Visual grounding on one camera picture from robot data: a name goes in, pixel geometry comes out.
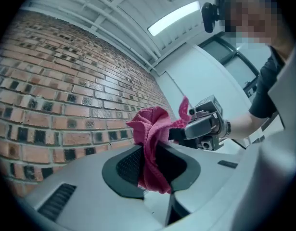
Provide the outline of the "dark framed window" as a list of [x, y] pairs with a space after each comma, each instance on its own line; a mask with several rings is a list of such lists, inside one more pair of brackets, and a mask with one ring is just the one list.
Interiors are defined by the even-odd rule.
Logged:
[[234, 39], [220, 32], [198, 45], [214, 57], [233, 76], [249, 99], [257, 91], [259, 71], [238, 50]]

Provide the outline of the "person's right forearm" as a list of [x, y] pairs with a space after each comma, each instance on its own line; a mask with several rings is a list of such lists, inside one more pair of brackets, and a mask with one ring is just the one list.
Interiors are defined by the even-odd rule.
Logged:
[[231, 125], [231, 131], [228, 137], [235, 140], [248, 137], [261, 126], [261, 119], [249, 112], [228, 122]]

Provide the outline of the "person's dark shirt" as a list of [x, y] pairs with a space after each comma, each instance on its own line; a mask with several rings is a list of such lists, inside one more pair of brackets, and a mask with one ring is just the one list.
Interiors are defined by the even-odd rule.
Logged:
[[276, 83], [277, 76], [285, 65], [277, 51], [272, 46], [269, 46], [269, 49], [271, 55], [260, 70], [256, 95], [249, 109], [250, 114], [262, 119], [270, 118], [277, 111], [268, 92]]

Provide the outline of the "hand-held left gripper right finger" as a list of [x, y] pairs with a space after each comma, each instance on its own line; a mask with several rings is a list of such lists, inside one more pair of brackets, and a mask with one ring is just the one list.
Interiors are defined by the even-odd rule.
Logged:
[[164, 224], [157, 231], [246, 231], [240, 204], [259, 156], [255, 143], [236, 154], [162, 143], [157, 162], [169, 178], [171, 195]]

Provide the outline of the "pink cloth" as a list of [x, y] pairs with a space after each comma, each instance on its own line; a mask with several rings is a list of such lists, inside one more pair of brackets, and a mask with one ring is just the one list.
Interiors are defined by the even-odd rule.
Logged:
[[133, 129], [135, 144], [143, 146], [144, 166], [139, 186], [160, 194], [171, 192], [168, 181], [156, 163], [156, 147], [160, 141], [168, 141], [171, 128], [187, 126], [191, 120], [188, 115], [188, 106], [189, 100], [184, 97], [179, 107], [180, 119], [176, 121], [171, 121], [165, 109], [155, 106], [141, 109], [131, 121], [126, 123]]

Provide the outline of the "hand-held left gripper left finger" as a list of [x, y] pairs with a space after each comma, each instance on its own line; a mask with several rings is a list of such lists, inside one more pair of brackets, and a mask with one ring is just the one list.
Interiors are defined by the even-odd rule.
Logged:
[[103, 180], [104, 163], [128, 149], [81, 157], [47, 177], [25, 197], [33, 220], [45, 231], [161, 231], [143, 200], [121, 197]]

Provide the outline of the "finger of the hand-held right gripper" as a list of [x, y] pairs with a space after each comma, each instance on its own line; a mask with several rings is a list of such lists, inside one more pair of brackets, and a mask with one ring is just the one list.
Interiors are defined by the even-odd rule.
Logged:
[[191, 140], [209, 134], [212, 131], [210, 120], [196, 120], [185, 128], [171, 128], [168, 140]]

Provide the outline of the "ceiling light panel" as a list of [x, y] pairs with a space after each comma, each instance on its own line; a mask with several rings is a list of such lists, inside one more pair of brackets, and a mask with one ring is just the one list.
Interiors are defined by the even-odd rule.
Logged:
[[191, 2], [187, 5], [184, 5], [171, 13], [167, 14], [163, 18], [156, 21], [150, 27], [147, 28], [149, 33], [155, 37], [164, 29], [169, 27], [170, 25], [174, 24], [178, 20], [200, 10], [200, 3], [198, 1]]

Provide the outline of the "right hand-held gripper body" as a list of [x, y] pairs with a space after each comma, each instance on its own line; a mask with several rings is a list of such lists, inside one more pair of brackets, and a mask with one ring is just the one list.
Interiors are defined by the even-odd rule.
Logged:
[[212, 131], [209, 134], [188, 140], [194, 142], [194, 148], [216, 151], [221, 147], [219, 140], [222, 139], [222, 130], [225, 126], [222, 114], [223, 109], [214, 95], [204, 98], [196, 106], [189, 109], [191, 116], [189, 123], [196, 120], [210, 120], [212, 126]]

